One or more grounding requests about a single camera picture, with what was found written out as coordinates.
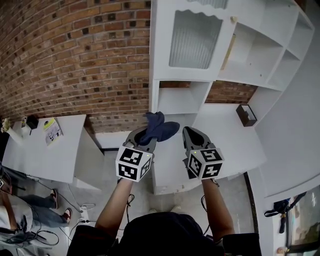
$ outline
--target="sleeve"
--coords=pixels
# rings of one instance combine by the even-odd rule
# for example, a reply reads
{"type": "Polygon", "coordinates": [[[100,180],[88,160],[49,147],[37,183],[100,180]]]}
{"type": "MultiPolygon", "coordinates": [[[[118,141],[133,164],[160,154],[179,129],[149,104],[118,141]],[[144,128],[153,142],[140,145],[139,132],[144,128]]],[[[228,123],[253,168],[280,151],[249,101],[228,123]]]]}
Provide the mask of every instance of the sleeve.
{"type": "Polygon", "coordinates": [[[228,234],[221,241],[226,254],[262,256],[257,233],[228,234]]]}
{"type": "Polygon", "coordinates": [[[76,227],[66,256],[106,255],[114,242],[115,239],[103,230],[80,225],[76,227]]]}
{"type": "Polygon", "coordinates": [[[6,207],[4,207],[3,205],[0,205],[0,228],[8,230],[11,229],[9,215],[6,207]]]}

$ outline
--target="forearm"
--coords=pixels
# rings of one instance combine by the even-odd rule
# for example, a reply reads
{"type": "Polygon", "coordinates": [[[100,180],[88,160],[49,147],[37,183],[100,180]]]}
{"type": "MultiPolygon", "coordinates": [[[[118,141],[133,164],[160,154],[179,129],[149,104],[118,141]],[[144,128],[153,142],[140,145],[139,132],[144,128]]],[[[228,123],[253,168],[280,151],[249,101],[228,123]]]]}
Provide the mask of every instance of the forearm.
{"type": "Polygon", "coordinates": [[[210,179],[202,180],[202,186],[213,239],[218,241],[225,235],[234,234],[234,224],[218,186],[210,179]]]}
{"type": "Polygon", "coordinates": [[[96,228],[105,230],[110,236],[116,238],[132,186],[133,181],[124,178],[117,184],[96,221],[96,228]]]}
{"type": "Polygon", "coordinates": [[[17,227],[17,222],[14,214],[14,210],[12,209],[9,197],[6,193],[1,192],[1,199],[3,202],[3,206],[5,207],[8,217],[9,217],[9,223],[10,223],[10,229],[11,230],[16,230],[17,227]]]}

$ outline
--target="backpack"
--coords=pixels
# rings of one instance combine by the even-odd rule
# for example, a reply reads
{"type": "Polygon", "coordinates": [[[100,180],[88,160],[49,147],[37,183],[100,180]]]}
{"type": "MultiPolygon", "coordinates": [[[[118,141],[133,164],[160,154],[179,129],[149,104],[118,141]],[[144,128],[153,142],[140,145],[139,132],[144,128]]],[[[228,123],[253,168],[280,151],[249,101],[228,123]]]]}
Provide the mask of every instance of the backpack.
{"type": "Polygon", "coordinates": [[[264,216],[266,217],[272,217],[278,214],[281,214],[281,220],[280,220],[280,230],[279,233],[282,234],[285,232],[286,227],[286,213],[289,212],[295,205],[300,201],[301,198],[303,198],[306,195],[307,192],[299,194],[296,199],[293,201],[292,204],[289,205],[290,198],[281,200],[278,202],[275,202],[273,204],[272,210],[267,210],[264,213],[264,216]]]}

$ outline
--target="gray floor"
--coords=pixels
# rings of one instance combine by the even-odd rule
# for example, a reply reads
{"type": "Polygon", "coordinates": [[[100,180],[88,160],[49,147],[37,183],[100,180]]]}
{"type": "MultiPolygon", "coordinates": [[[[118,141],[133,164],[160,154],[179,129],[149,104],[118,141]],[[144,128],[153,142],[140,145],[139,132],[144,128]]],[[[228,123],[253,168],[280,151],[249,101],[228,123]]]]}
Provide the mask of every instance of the gray floor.
{"type": "MultiPolygon", "coordinates": [[[[96,221],[117,184],[116,172],[114,170],[116,155],[116,152],[105,153],[106,173],[103,178],[104,189],[102,191],[80,189],[70,186],[70,189],[75,196],[76,202],[73,199],[67,184],[48,180],[42,180],[41,182],[50,188],[57,188],[59,193],[64,195],[67,200],[75,206],[77,205],[77,203],[79,205],[86,203],[96,204],[95,208],[88,211],[89,219],[92,221],[96,221]]],[[[222,196],[231,213],[235,232],[254,232],[251,206],[244,176],[240,175],[230,180],[224,178],[218,180],[218,182],[220,184],[220,191],[222,193],[222,196]]],[[[50,193],[47,188],[43,187],[38,182],[29,181],[27,184],[25,184],[25,186],[27,187],[27,194],[36,194],[42,197],[46,197],[50,193]]],[[[185,213],[191,215],[195,219],[195,221],[197,221],[203,231],[207,228],[207,215],[201,205],[201,197],[204,194],[201,186],[187,192],[167,195],[153,195],[152,190],[153,188],[151,173],[146,174],[146,176],[139,183],[134,183],[131,193],[135,195],[135,199],[131,203],[131,207],[129,208],[130,220],[148,214],[150,209],[156,209],[159,212],[165,212],[170,211],[175,205],[180,205],[185,213]]],[[[59,205],[60,208],[57,211],[59,213],[63,213],[63,211],[67,207],[70,207],[70,205],[61,197],[59,199],[59,205]]],[[[66,234],[70,233],[72,227],[77,224],[78,218],[80,218],[80,214],[75,209],[72,210],[73,217],[69,225],[70,228],[63,229],[66,234]]],[[[127,216],[126,214],[124,214],[120,228],[124,229],[126,224],[127,216]]],[[[55,232],[59,236],[60,242],[53,249],[47,250],[47,252],[51,256],[66,255],[69,243],[68,238],[58,228],[50,230],[53,230],[53,232],[55,232]]],[[[122,235],[123,232],[119,230],[118,237],[121,238],[122,235]]],[[[44,234],[43,236],[45,236],[50,243],[54,243],[56,241],[56,238],[52,235],[44,234]]]]}

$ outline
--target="white desk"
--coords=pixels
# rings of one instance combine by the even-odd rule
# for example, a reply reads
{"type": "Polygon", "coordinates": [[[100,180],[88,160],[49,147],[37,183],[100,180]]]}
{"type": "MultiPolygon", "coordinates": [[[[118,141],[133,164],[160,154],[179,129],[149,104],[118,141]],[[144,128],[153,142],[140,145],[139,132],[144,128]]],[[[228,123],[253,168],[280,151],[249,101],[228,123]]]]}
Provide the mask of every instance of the white desk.
{"type": "MultiPolygon", "coordinates": [[[[254,169],[266,161],[260,140],[253,127],[244,127],[236,112],[237,104],[204,104],[192,127],[205,133],[221,149],[224,157],[216,179],[254,169]]],[[[200,185],[189,180],[182,162],[186,156],[181,133],[158,142],[154,151],[154,193],[188,191],[200,185]]]]}
{"type": "MultiPolygon", "coordinates": [[[[2,164],[32,177],[100,188],[104,155],[84,129],[86,115],[56,117],[63,136],[47,146],[43,127],[50,119],[39,119],[37,129],[23,134],[21,146],[10,137],[2,164]]],[[[22,134],[20,126],[17,121],[13,130],[22,134]]]]}

